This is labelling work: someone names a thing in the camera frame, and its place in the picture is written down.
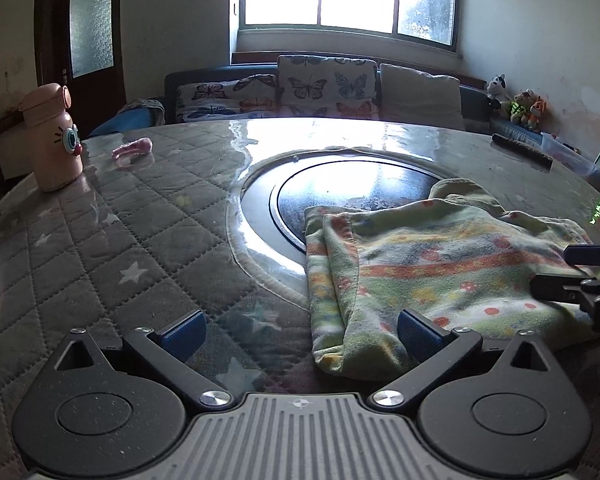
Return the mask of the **blue cloth on sofa arm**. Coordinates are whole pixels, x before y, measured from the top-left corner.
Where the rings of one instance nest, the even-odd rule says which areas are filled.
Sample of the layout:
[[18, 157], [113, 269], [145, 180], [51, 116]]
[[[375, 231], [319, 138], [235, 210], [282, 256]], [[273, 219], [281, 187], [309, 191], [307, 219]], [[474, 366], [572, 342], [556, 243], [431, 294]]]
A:
[[162, 126], [166, 123], [164, 116], [166, 110], [159, 100], [137, 99], [126, 103], [113, 118], [96, 127], [88, 136], [94, 138], [94, 136]]

